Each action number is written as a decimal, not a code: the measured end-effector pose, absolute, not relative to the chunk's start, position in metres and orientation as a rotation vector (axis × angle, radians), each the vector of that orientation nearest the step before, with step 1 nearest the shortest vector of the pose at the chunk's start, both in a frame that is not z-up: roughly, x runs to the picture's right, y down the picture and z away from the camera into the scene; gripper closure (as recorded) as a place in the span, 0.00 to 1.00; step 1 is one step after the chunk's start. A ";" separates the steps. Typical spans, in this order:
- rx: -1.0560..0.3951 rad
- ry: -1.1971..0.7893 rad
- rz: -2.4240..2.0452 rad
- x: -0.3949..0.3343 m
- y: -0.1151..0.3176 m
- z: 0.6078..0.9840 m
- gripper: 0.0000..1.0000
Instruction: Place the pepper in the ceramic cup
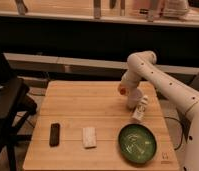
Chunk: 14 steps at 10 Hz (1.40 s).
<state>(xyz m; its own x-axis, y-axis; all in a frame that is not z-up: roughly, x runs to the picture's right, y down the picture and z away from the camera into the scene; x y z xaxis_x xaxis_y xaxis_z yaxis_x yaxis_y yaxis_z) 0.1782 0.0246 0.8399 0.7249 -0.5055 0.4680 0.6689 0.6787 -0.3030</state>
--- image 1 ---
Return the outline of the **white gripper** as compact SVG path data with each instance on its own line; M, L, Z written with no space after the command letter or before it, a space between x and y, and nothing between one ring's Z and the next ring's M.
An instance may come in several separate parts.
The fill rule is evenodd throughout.
M145 114L145 111L147 109L147 106L148 106L148 96L144 95L141 98L141 100L138 102L138 104L133 112L132 118L141 122L143 119L143 116Z

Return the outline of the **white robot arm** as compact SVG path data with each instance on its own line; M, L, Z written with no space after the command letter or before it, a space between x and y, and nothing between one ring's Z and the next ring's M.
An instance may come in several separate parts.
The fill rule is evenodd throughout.
M170 100L191 122L183 167L186 171L199 171L199 91L159 70L156 59L153 51L130 54L118 91L129 95L144 78Z

